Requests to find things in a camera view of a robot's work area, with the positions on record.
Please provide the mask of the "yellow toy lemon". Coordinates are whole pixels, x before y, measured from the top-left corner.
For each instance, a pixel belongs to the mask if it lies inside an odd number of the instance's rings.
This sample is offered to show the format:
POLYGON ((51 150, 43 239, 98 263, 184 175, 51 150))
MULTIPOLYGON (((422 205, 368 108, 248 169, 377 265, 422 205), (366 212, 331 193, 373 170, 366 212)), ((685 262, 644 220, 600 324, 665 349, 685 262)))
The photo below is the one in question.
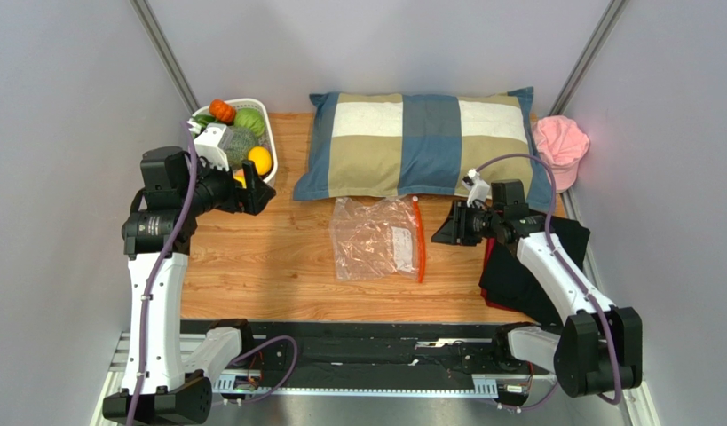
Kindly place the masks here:
POLYGON ((251 148, 247 159, 255 164, 257 173, 261 177, 266 176, 273 169, 272 152, 263 146, 255 146, 251 148))

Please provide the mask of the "clear zip bag orange zipper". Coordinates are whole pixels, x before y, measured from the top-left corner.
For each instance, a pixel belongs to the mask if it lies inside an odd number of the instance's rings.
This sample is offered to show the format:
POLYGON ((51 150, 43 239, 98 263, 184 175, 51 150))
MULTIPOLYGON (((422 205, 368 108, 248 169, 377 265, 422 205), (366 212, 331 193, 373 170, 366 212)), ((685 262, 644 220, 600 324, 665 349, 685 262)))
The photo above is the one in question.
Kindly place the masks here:
POLYGON ((338 280, 399 274, 423 282, 426 243, 418 196, 385 198, 371 205, 340 197, 329 233, 338 280))

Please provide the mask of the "yellow toy banana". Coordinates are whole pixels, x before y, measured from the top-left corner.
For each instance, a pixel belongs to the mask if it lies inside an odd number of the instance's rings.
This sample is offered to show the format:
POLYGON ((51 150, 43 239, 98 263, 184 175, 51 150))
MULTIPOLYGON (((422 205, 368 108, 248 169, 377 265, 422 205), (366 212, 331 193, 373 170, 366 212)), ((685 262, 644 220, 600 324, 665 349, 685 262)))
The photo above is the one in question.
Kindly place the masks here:
POLYGON ((240 173, 233 174, 233 179, 236 182, 238 182, 242 188, 246 188, 247 187, 246 178, 242 174, 240 174, 240 173))

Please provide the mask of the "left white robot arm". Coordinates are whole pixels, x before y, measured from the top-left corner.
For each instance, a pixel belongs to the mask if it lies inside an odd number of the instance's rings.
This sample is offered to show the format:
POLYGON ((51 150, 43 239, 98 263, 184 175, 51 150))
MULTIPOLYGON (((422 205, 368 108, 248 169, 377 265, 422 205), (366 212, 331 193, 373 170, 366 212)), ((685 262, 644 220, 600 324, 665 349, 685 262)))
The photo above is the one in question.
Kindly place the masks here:
POLYGON ((199 216, 220 210, 256 216, 275 196, 251 160, 243 179, 194 149, 144 153, 144 185, 122 226, 132 290, 130 346, 119 391, 104 398, 105 419, 122 425, 201 425, 213 386, 255 341, 244 319, 219 319, 187 357, 181 338, 182 292, 199 216))

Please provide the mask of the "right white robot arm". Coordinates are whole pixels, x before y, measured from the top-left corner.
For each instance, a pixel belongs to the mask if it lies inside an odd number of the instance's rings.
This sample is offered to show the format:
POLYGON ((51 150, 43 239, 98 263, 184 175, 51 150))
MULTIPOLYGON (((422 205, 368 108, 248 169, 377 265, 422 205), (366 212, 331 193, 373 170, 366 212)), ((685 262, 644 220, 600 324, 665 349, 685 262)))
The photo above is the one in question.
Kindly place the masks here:
POLYGON ((643 322, 631 307, 615 305, 594 287, 553 233, 550 214, 535 214, 517 179, 491 184, 472 173, 469 195, 454 201, 432 241, 476 246, 494 239, 539 282, 564 324, 557 333, 532 323, 504 326, 495 335, 499 359, 529 362, 557 378, 571 398, 596 395, 616 404, 643 379, 643 322))

